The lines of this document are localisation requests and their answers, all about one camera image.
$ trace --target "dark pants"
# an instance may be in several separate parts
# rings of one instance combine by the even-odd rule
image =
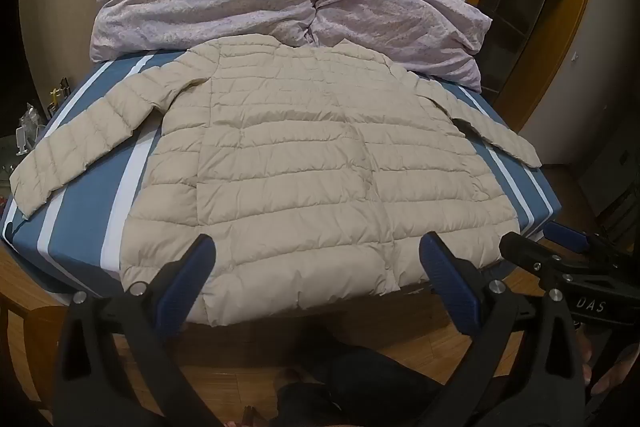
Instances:
[[[303,343],[297,358],[322,384],[296,382],[282,387],[271,427],[407,424],[442,388],[395,360],[343,344],[326,332]]]

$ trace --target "blue striped mattress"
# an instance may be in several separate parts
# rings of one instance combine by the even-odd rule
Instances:
[[[70,121],[127,75],[162,66],[182,53],[132,54],[99,64],[56,113],[46,133]],[[446,82],[443,86],[502,122],[478,93]],[[130,139],[58,190],[30,220],[24,220],[12,200],[8,202],[0,221],[2,240],[16,262],[46,291],[68,295],[82,289],[98,296],[122,291],[118,277],[122,228],[140,188],[146,159],[159,140],[160,124],[160,116],[150,116]],[[521,232],[529,236],[540,231],[560,210],[542,172],[475,136],[468,138],[513,203]],[[7,240],[7,223],[13,223],[12,242]]]

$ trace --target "jacket sleeve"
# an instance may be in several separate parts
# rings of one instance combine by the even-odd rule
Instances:
[[[40,140],[10,178],[20,211],[30,217],[54,190],[129,138],[152,110],[165,113],[181,90],[212,77],[219,59],[216,43],[206,42],[161,68],[132,74]]]
[[[413,89],[415,94],[431,100],[451,120],[463,121],[468,124],[485,142],[496,146],[529,167],[537,168],[542,165],[536,149],[523,137],[457,99],[435,80],[420,78],[415,73],[410,73],[391,61],[389,61],[389,67],[393,76],[405,86]]]

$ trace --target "puffer jacket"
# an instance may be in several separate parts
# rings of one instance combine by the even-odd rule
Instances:
[[[423,282],[430,230],[476,266],[496,261],[516,213],[454,121],[540,165],[514,132],[382,54],[250,35],[129,76],[60,126],[12,174],[18,208],[33,214],[153,110],[162,136],[126,220],[122,283],[150,281],[207,233],[217,260],[190,320],[211,325]]]

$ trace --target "plastic bag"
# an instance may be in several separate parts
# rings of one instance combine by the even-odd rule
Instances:
[[[38,128],[42,128],[46,122],[30,103],[27,104],[27,112],[20,117],[20,126],[24,129],[24,135],[30,147],[33,147],[38,137]]]

